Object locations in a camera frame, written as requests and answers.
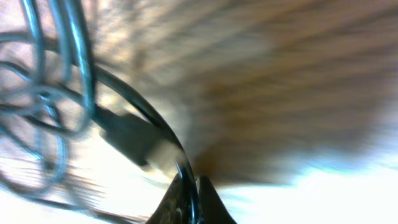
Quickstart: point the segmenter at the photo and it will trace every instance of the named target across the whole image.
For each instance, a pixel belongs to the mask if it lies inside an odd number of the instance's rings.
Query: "black plastic object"
[[[199,224],[236,224],[208,177],[199,181]],[[190,203],[183,189],[182,180],[176,176],[168,191],[146,224],[185,224],[190,223]]]
[[[163,130],[130,113],[119,116],[98,108],[94,121],[104,129],[103,139],[139,166],[147,165],[161,140],[170,141]]]
[[[201,202],[201,214],[204,223],[236,224],[226,210],[208,177],[199,178],[199,201]]]

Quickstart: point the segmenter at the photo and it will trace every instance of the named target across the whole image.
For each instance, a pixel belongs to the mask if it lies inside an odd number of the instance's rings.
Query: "cable connector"
[[[94,121],[104,129],[106,142],[141,167],[149,165],[174,177],[175,163],[186,160],[182,149],[163,130],[131,113],[119,116],[97,107]]]

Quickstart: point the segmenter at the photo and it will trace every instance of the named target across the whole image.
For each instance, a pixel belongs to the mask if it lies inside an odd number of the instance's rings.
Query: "coiled wire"
[[[0,172],[0,182],[8,190],[16,195],[37,203],[44,203],[57,208],[68,210],[89,210],[89,208],[80,200],[77,194],[72,194],[77,206],[67,205],[57,202],[51,202],[41,199],[55,184],[67,184],[68,164],[68,138],[74,138],[86,131],[91,120],[95,120],[95,113],[103,110],[95,103],[96,81],[104,83],[116,93],[125,98],[130,104],[135,106],[153,125],[164,129],[169,136],[181,148],[170,126],[164,121],[160,114],[133,88],[124,83],[106,70],[96,67],[91,51],[88,29],[86,26],[83,9],[79,1],[58,1],[49,0],[49,6],[54,18],[55,27],[58,32],[59,40],[46,39],[40,24],[40,17],[35,0],[21,0],[24,17],[29,27],[29,33],[26,32],[3,32],[0,34],[0,44],[7,42],[25,42],[32,44],[35,55],[35,65],[32,71],[28,71],[12,62],[0,62],[0,68],[9,70],[15,75],[23,78],[26,85],[23,88],[17,88],[6,92],[0,92],[1,101],[13,99],[21,95],[30,95],[34,100],[29,106],[14,106],[6,103],[0,103],[0,116],[18,115],[23,117],[36,129],[35,148],[29,147],[15,134],[10,132],[5,125],[0,123],[0,134],[7,136],[14,141],[20,148],[25,150],[28,155],[33,156],[40,161],[43,169],[44,184],[38,188],[26,187],[13,183],[6,179]],[[45,82],[45,51],[50,50],[59,53],[62,57],[62,80],[56,85]],[[67,88],[68,82],[72,79],[72,66],[78,66],[80,70],[82,93],[77,93]],[[57,101],[62,98],[68,98],[78,103],[83,108],[83,116],[76,129],[67,129],[63,125],[62,117],[57,108]],[[53,120],[52,124],[41,120],[40,112],[45,111]],[[58,161],[46,161],[40,138],[44,132],[52,133],[57,137]],[[178,173],[182,179],[184,189],[187,190],[190,197],[192,208],[192,224],[198,222],[198,195],[193,178],[192,168],[189,163],[177,164]],[[100,212],[91,212],[95,218],[106,220],[113,223],[129,223],[122,218]]]

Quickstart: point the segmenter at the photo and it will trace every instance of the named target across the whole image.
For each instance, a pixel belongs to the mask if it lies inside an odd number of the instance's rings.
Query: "black cable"
[[[56,202],[43,200],[40,196],[46,194],[55,184],[62,184],[63,179],[67,175],[66,169],[69,150],[67,139],[82,134],[89,126],[91,120],[96,121],[96,111],[104,110],[95,103],[95,86],[97,79],[135,106],[153,125],[165,130],[169,137],[182,148],[181,143],[170,126],[136,90],[106,70],[94,65],[88,30],[83,9],[79,1],[49,0],[59,41],[46,39],[44,37],[35,0],[22,0],[21,2],[30,34],[26,32],[1,33],[0,44],[5,42],[25,42],[33,44],[36,63],[33,71],[28,72],[17,64],[0,62],[1,68],[12,71],[23,78],[27,83],[23,88],[7,91],[5,93],[0,92],[0,102],[9,101],[21,95],[30,95],[34,103],[29,106],[14,106],[7,103],[0,103],[0,115],[23,117],[38,129],[36,142],[40,143],[38,136],[42,135],[41,131],[56,135],[58,141],[58,161],[55,163],[46,161],[43,150],[41,149],[41,144],[38,144],[35,149],[32,149],[0,123],[0,133],[3,136],[11,138],[18,146],[23,148],[26,153],[38,159],[44,170],[43,172],[45,172],[44,185],[34,189],[10,182],[0,172],[0,182],[2,182],[5,187],[11,192],[26,199],[50,206],[56,204]],[[45,50],[59,53],[62,57],[62,80],[56,85],[51,85],[45,81]],[[67,84],[72,77],[72,65],[78,66],[80,69],[83,87],[82,94],[67,88]],[[63,98],[73,100],[83,107],[83,117],[78,127],[74,130],[67,129],[63,125],[62,117],[57,109],[57,102]],[[40,120],[40,113],[42,111],[45,111],[51,117],[54,125]],[[190,197],[192,208],[190,220],[192,224],[196,224],[198,222],[198,195],[192,168],[189,163],[177,164],[177,168],[183,182],[183,187]],[[48,171],[53,172],[51,177],[47,175]],[[76,210],[76,206],[72,205],[61,207],[67,210]],[[96,212],[96,217],[109,222],[128,223],[122,218],[105,213]]]

